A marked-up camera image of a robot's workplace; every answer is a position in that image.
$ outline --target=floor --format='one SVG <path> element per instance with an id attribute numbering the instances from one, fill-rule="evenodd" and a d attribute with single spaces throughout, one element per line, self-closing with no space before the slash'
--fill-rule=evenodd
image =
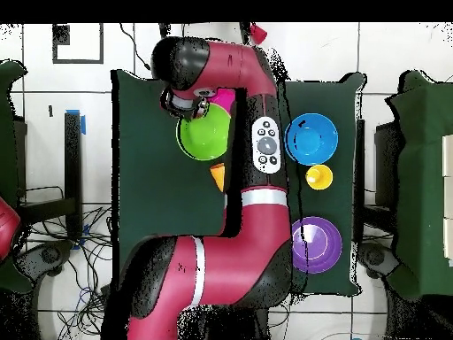
<path id="1" fill-rule="evenodd" d="M 437 81 L 453 74 L 452 23 L 258 23 L 268 32 L 265 50 L 276 49 L 292 80 L 338 81 L 350 72 L 367 75 L 362 117 L 366 122 L 365 194 L 373 203 L 374 129 L 393 119 L 384 99 L 396 92 L 401 73 L 421 69 Z M 157 24 L 124 24 L 146 61 L 159 40 Z M 70 44 L 58 46 L 58 58 L 99 59 L 99 25 L 71 24 Z M 172 34 L 211 36 L 240 42 L 236 23 L 172 25 Z M 78 109 L 86 116 L 82 136 L 83 208 L 89 212 L 111 205 L 111 69 L 125 69 L 150 78 L 134 55 L 134 45 L 119 24 L 104 24 L 104 63 L 52 64 L 51 25 L 0 25 L 0 59 L 23 62 L 27 75 L 14 83 L 12 102 L 28 123 L 27 187 L 64 186 L 63 117 Z M 49 113 L 52 106 L 52 117 Z M 28 201 L 53 199 L 52 189 L 29 192 Z M 93 213 L 86 219 L 93 218 Z M 108 235 L 105 218 L 98 221 L 99 234 Z M 96 262 L 100 286 L 111 279 L 111 248 L 102 249 Z M 88 282 L 88 264 L 80 250 L 71 256 L 80 284 Z M 287 321 L 285 307 L 272 309 L 269 318 L 273 340 L 382 340 L 386 326 L 385 290 L 380 281 L 357 269 L 362 293 L 356 297 L 308 296 L 292 305 Z M 81 289 L 74 270 L 65 265 L 62 274 L 46 277 L 39 301 L 43 340 L 57 340 L 69 319 L 81 309 Z M 80 336 L 78 340 L 98 340 Z"/>

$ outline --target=purple bowl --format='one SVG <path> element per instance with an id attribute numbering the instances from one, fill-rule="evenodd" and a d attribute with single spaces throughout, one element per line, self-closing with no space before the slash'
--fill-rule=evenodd
<path id="1" fill-rule="evenodd" d="M 335 265 L 342 254 L 340 232 L 330 221 L 315 216 L 304 218 L 302 226 L 308 245 L 308 266 L 299 220 L 292 226 L 293 265 L 309 274 L 324 273 Z"/>

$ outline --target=red robot arm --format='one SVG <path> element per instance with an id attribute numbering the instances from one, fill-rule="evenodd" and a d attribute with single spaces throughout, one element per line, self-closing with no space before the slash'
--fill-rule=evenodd
<path id="1" fill-rule="evenodd" d="M 168 37 L 153 51 L 152 72 L 168 83 L 166 103 L 181 114 L 218 88 L 245 89 L 232 110 L 234 182 L 226 191 L 228 206 L 238 204 L 241 212 L 239 218 L 228 214 L 226 222 L 237 220 L 240 229 L 139 243 L 119 286 L 130 306 L 127 340 L 177 340 L 178 315 L 190 305 L 277 305 L 292 273 L 283 131 L 265 54 L 256 47 Z"/>

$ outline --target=white button panel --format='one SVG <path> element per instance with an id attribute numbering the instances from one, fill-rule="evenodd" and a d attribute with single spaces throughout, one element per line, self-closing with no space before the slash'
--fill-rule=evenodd
<path id="1" fill-rule="evenodd" d="M 258 171 L 264 174 L 278 172 L 281 167 L 281 155 L 277 123 L 266 116 L 256 120 L 251 127 L 251 143 L 253 164 Z"/>

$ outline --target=green bowl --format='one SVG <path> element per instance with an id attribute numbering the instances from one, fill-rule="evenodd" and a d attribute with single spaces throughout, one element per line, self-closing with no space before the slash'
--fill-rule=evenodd
<path id="1" fill-rule="evenodd" d="M 196 160 L 213 160 L 227 151 L 231 116 L 222 107 L 211 103 L 208 113 L 199 119 L 181 119 L 176 139 L 182 151 Z"/>

